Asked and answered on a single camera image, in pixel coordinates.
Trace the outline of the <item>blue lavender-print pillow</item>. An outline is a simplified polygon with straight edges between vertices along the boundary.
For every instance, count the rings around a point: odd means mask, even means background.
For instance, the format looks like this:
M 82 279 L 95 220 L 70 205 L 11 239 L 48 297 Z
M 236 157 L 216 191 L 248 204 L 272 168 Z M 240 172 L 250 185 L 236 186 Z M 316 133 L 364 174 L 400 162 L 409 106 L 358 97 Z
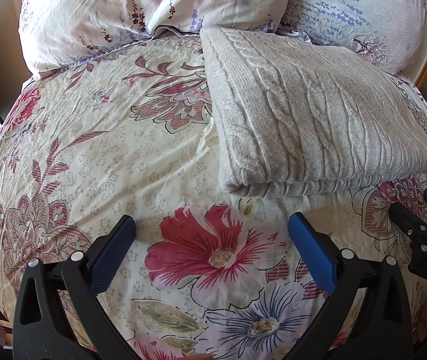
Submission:
M 387 73 L 420 47 L 425 0 L 289 0 L 279 31 L 320 46 L 345 47 Z

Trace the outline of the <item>beige cable-knit sweater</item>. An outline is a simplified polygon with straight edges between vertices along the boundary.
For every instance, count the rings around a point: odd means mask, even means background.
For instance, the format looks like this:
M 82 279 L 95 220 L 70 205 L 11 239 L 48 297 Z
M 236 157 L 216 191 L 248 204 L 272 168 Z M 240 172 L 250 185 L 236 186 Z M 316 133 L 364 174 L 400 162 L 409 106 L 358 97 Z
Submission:
M 218 27 L 200 38 L 227 193 L 329 194 L 427 173 L 409 98 L 349 49 Z

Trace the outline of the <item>floral bed quilt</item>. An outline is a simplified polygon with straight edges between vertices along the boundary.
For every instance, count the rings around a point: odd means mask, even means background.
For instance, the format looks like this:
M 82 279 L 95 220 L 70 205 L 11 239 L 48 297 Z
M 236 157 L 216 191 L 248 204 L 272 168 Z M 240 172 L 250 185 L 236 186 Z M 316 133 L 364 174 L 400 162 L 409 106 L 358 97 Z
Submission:
M 427 133 L 427 103 L 401 80 Z M 325 300 L 287 237 L 300 211 L 366 259 L 410 260 L 388 208 L 427 222 L 427 175 L 358 192 L 239 198 L 218 187 L 199 38 L 167 37 L 24 89 L 0 130 L 0 310 L 26 263 L 63 261 L 123 215 L 137 236 L 99 301 L 144 359 L 280 359 Z

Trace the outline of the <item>white lavender-print pillow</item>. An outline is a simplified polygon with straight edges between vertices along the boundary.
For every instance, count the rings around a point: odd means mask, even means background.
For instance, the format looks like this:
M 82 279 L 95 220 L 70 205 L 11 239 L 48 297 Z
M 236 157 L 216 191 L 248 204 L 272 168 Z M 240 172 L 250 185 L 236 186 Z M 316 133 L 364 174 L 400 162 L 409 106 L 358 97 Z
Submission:
M 151 39 L 164 26 L 274 32 L 288 0 L 21 0 L 19 36 L 37 80 L 88 57 Z

